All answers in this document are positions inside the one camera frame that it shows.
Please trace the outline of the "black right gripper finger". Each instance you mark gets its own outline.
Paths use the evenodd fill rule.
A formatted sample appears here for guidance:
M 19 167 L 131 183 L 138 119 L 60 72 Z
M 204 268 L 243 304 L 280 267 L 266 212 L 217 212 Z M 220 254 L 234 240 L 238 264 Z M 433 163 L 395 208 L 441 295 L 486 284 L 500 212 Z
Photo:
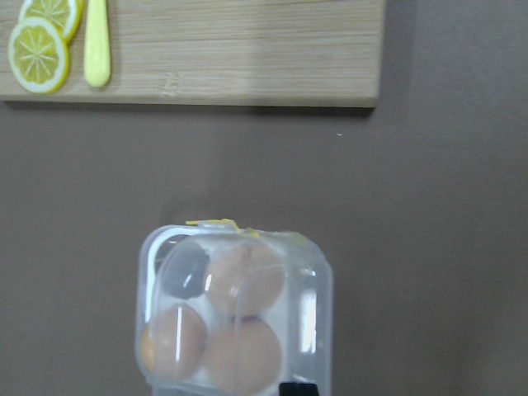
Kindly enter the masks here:
M 278 390 L 280 396 L 318 396 L 318 386 L 314 383 L 283 382 Z

